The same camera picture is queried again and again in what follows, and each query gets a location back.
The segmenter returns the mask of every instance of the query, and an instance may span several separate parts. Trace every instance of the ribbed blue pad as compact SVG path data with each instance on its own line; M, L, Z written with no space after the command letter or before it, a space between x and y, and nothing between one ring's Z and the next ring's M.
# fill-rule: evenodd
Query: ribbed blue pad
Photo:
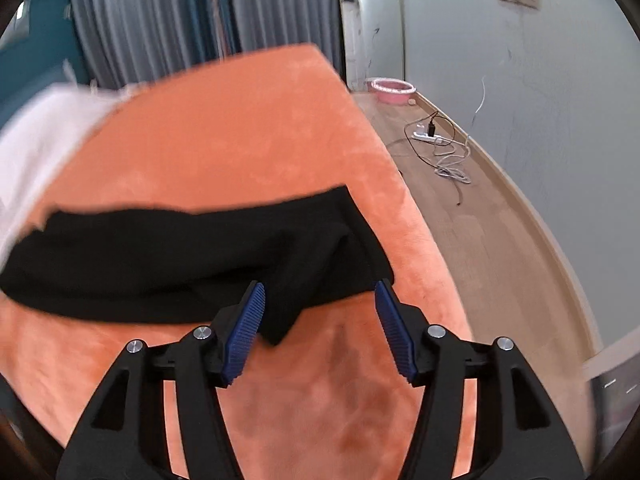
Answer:
M411 382L418 373L414 342L407 332L393 298L383 282L376 283L376 311L385 332L386 342L396 361L398 373Z
M251 345L262 320L264 301L264 285L257 283L226 342L222 376L228 384L231 384L244 369L246 359L249 357L249 350L251 350Z

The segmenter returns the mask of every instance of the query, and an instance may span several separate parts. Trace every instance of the black garment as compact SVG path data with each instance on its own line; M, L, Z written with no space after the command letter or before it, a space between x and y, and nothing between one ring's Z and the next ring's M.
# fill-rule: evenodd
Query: black garment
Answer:
M260 333L279 343L302 308L372 290L393 271L346 187L252 208L188 214L56 212L11 252L12 300L79 319L209 322L264 283Z

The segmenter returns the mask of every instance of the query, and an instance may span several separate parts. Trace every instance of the silver screw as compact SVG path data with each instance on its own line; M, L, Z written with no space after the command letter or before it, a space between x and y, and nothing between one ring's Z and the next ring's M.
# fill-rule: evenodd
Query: silver screw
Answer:
M513 350L513 341L508 337L498 338L498 347L504 351Z
M440 325L431 325L427 329L427 334L429 334L431 337L434 337L436 339L440 339L441 337L444 337L446 333L447 331L445 330L445 328Z
M140 339L134 339L127 343L127 352L130 354L136 354L142 350L142 341Z
M199 326L193 331L193 336L196 339L206 339L211 335L211 329L208 326Z

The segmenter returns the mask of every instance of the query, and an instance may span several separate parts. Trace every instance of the wooden floor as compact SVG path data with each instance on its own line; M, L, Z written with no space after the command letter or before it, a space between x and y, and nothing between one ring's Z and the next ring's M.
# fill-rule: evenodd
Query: wooden floor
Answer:
M372 94L354 99L382 138L429 226L458 288L474 337L491 343L511 337L549 392L576 444L590 464L594 415L582 364L588 355L583 326L572 316L557 269L527 231L526 223L487 177L467 159L472 183L434 174L409 146L405 124L427 115L417 106L379 104ZM421 154L433 147L414 141Z

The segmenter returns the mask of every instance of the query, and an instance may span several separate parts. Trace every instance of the pink plastic tub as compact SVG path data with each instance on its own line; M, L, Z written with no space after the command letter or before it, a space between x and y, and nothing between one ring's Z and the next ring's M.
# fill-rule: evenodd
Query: pink plastic tub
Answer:
M367 85L376 92L378 101L388 105L405 105L415 93L415 86L400 79L376 78Z

